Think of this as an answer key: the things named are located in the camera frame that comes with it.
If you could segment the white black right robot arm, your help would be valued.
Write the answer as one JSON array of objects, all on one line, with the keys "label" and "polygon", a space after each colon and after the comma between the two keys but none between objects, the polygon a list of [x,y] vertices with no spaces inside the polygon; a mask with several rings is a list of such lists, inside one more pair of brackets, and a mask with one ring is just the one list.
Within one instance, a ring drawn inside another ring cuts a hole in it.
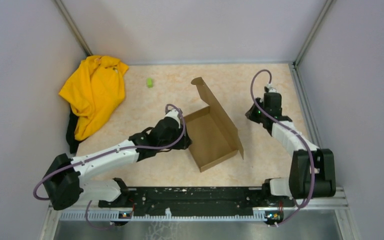
[{"label": "white black right robot arm", "polygon": [[333,152],[311,143],[297,130],[292,119],[283,115],[280,93],[266,92],[262,98],[255,98],[245,116],[250,121],[261,124],[292,157],[287,177],[265,180],[261,193],[264,204],[275,206],[281,197],[313,199],[336,194]]}]

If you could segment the small green block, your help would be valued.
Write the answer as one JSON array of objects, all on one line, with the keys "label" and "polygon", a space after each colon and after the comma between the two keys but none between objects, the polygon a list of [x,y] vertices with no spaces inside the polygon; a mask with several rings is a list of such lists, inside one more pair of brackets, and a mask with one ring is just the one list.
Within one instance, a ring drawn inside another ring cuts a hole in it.
[{"label": "small green block", "polygon": [[152,78],[147,78],[146,79],[146,86],[148,88],[152,88],[154,86],[153,79]]}]

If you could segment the brown cardboard box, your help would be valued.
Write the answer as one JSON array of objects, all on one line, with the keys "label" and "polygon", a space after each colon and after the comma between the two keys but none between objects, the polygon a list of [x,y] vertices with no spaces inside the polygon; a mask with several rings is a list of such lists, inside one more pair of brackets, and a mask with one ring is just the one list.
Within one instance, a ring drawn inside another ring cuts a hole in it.
[{"label": "brown cardboard box", "polygon": [[202,77],[191,81],[206,107],[184,117],[186,130],[192,141],[188,147],[202,173],[240,154],[244,148],[239,131]]}]

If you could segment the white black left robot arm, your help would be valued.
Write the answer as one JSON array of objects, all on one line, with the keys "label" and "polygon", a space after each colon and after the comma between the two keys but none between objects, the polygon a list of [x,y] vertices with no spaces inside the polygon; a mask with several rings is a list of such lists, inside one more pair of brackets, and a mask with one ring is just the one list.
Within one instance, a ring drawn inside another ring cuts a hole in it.
[{"label": "white black left robot arm", "polygon": [[192,144],[179,119],[166,116],[154,126],[127,140],[89,155],[57,155],[43,177],[43,186],[54,210],[67,209],[81,201],[101,201],[124,207],[130,193],[120,178],[95,181],[94,177],[115,168],[152,158],[158,153],[186,150]]}]

